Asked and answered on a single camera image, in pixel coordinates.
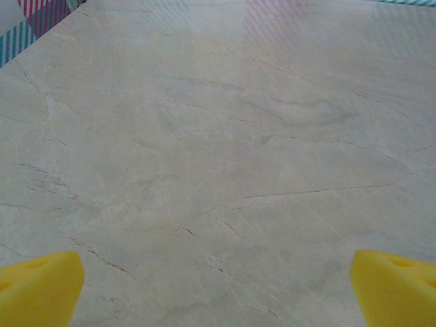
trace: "marble surface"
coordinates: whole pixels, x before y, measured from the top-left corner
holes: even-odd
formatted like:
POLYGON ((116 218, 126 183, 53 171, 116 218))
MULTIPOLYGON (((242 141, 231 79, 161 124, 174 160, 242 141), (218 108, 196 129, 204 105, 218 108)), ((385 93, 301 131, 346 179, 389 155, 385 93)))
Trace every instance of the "marble surface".
POLYGON ((72 326, 364 326, 356 249, 436 261, 436 11, 90 0, 0 70, 0 264, 72 326))

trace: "striped fabric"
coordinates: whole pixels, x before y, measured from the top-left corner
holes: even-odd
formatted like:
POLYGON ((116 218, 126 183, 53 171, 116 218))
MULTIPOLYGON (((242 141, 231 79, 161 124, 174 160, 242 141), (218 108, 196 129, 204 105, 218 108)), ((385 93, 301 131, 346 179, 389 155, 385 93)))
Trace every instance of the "striped fabric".
POLYGON ((379 2, 398 3, 402 5, 425 5, 427 7, 436 7, 436 0, 379 0, 379 2))
POLYGON ((155 0, 145 4, 153 11, 153 27, 166 31, 188 31, 191 29, 189 0, 155 0))
MULTIPOLYGON (((67 0, 15 1, 25 20, 0 35, 0 67, 19 55, 71 13, 67 0)), ((0 19, 6 14, 8 13, 0 13, 0 19)))
POLYGON ((301 30, 301 0, 247 0, 244 37, 252 42, 293 44, 301 30))

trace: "blue stripe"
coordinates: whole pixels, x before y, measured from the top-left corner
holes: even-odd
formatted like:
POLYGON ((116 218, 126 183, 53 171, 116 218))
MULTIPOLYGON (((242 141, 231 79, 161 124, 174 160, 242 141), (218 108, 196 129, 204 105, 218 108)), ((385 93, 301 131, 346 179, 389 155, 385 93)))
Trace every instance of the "blue stripe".
POLYGON ((20 33, 19 33, 20 39, 18 40, 18 53, 19 54, 22 52, 22 24, 23 23, 24 23, 23 21, 20 22, 20 33))
POLYGON ((53 3, 53 1, 50 1, 49 3, 47 3, 46 5, 48 6, 48 8, 46 9, 46 15, 47 15, 47 17, 46 17, 46 20, 47 20, 47 22, 46 22, 46 32, 48 32, 48 30, 50 29, 50 16, 51 16, 51 13, 52 13, 52 3, 53 3))
POLYGON ((33 44, 35 41, 35 29, 30 26, 30 44, 33 44))
POLYGON ((38 37, 38 39, 41 37, 41 36, 43 36, 44 34, 45 34, 45 32, 46 32, 46 22, 47 22, 47 20, 46 20, 46 10, 45 10, 45 6, 42 6, 41 5, 41 9, 40 9, 40 12, 41 12, 41 31, 40 31, 40 36, 38 37))
POLYGON ((56 23, 59 23, 61 21, 61 6, 62 6, 62 0, 57 0, 56 23))
POLYGON ((14 26, 14 33, 12 34, 12 58, 16 56, 16 26, 14 26))
POLYGON ((55 22, 55 1, 56 0, 52 0, 51 1, 51 11, 50 11, 50 23, 51 23, 51 25, 52 25, 52 28, 56 25, 56 22, 55 22))
POLYGON ((53 0, 54 1, 54 5, 53 5, 53 19, 54 19, 54 24, 53 27, 55 27, 57 25, 57 21, 58 21, 58 11, 59 11, 59 4, 57 0, 53 0))
POLYGON ((3 66, 3 36, 0 36, 0 67, 3 66))
POLYGON ((63 6, 64 6, 65 1, 61 0, 61 3, 59 4, 59 22, 63 19, 63 6))
POLYGON ((419 5, 428 7, 436 6, 436 0, 426 0, 424 2, 421 1, 422 0, 379 0, 379 2, 395 3, 399 5, 419 5))
POLYGON ((39 10, 36 12, 36 16, 37 16, 37 20, 35 21, 35 26, 36 26, 36 29, 35 29, 35 36, 36 36, 36 39, 38 40, 38 39, 41 37, 41 31, 40 31, 40 25, 41 25, 41 23, 40 23, 40 21, 41 21, 41 9, 39 9, 39 10))
POLYGON ((56 21, 56 11, 55 11, 55 9, 57 7, 57 1, 56 0, 52 0, 52 2, 53 2, 53 5, 52 5, 52 9, 53 9, 52 10, 52 21, 53 21, 52 28, 53 28, 57 24, 57 21, 56 21))
POLYGON ((5 64, 9 62, 9 51, 11 46, 11 31, 7 31, 6 33, 6 56, 5 56, 5 64))
POLYGON ((25 49, 29 46, 29 19, 26 19, 25 49))

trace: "plaid fabric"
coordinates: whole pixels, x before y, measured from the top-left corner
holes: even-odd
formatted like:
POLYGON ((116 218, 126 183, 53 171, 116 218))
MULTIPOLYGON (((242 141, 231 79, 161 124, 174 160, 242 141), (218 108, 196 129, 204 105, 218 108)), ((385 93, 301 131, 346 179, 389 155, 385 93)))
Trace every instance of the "plaid fabric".
POLYGON ((1 0, 0 67, 19 55, 83 0, 1 0))

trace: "yellow sponge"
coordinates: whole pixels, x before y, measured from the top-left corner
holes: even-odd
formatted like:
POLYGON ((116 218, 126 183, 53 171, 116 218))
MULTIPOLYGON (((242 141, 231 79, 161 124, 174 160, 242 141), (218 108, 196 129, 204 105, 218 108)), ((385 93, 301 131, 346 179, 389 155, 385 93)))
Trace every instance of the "yellow sponge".
POLYGON ((359 250, 350 277, 369 327, 436 326, 436 265, 359 250))
POLYGON ((74 251, 0 268, 0 327, 67 327, 83 282, 74 251))

